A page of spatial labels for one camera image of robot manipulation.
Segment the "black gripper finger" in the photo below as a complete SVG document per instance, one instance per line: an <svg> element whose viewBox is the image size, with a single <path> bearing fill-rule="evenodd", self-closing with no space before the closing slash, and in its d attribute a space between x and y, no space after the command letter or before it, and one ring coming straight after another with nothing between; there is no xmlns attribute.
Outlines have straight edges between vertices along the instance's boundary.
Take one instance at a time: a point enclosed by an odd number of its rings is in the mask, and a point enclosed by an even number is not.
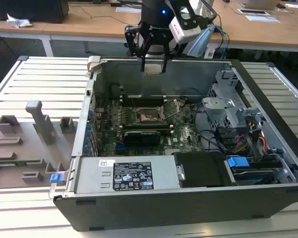
<svg viewBox="0 0 298 238"><path fill-rule="evenodd" d="M143 44L141 47L135 43L135 38L142 36ZM139 24L138 26L126 26L125 38L131 56L137 57L141 60L141 72L145 71L146 54L153 45L154 34L151 32L149 24Z"/></svg>
<svg viewBox="0 0 298 238"><path fill-rule="evenodd" d="M162 64L162 73L166 72L167 63L169 60L172 60L174 58L179 58L188 43L184 44L176 44L176 46L173 48L173 50L170 50L169 48L169 40L165 34L162 34L162 42L163 42L163 50L164 50L164 58L163 58L163 64Z"/></svg>

